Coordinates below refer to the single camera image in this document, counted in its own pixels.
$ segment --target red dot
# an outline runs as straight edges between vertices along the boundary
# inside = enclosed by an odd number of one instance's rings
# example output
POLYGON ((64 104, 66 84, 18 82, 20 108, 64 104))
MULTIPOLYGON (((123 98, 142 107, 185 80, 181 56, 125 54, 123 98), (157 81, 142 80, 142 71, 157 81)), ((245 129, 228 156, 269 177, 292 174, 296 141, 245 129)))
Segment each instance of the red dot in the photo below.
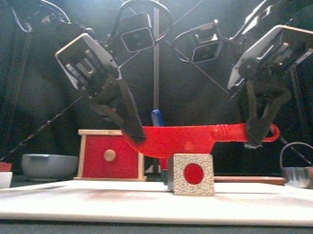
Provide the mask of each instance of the red dot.
POLYGON ((198 185, 204 180, 204 176, 205 173, 201 165, 198 164, 186 165, 184 170, 184 177, 190 184, 198 185))

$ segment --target red box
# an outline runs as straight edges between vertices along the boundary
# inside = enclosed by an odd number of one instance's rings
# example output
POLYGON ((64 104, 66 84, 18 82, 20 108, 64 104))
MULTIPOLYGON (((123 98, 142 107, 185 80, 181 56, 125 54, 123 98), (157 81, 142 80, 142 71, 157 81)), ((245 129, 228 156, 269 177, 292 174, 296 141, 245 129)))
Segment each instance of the red box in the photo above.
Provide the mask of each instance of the red box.
POLYGON ((119 130, 79 130, 78 178, 146 180, 143 154, 126 143, 119 130))

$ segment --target white table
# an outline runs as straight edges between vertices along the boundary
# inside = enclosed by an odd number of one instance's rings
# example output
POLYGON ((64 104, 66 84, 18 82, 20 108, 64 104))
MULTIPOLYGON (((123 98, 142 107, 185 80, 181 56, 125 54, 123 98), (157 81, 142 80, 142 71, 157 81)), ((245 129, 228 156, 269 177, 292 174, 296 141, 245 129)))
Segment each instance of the white table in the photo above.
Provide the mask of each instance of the white table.
POLYGON ((216 183, 181 197, 159 182, 66 181, 0 190, 0 219, 313 227, 313 190, 216 183))

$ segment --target red handle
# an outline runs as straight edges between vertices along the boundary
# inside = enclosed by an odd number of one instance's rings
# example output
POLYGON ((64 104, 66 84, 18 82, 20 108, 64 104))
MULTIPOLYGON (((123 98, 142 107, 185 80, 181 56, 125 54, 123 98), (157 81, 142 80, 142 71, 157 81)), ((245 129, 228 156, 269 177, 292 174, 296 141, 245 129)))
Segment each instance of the red handle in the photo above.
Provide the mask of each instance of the red handle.
MULTIPOLYGON (((137 144, 125 134, 127 143, 135 150, 155 158, 169 158, 174 154, 210 154, 216 142, 246 142, 246 125, 224 124, 209 126, 143 127, 147 139, 137 144)), ((272 125, 273 136, 264 139, 273 142, 278 138, 278 128, 272 125)))

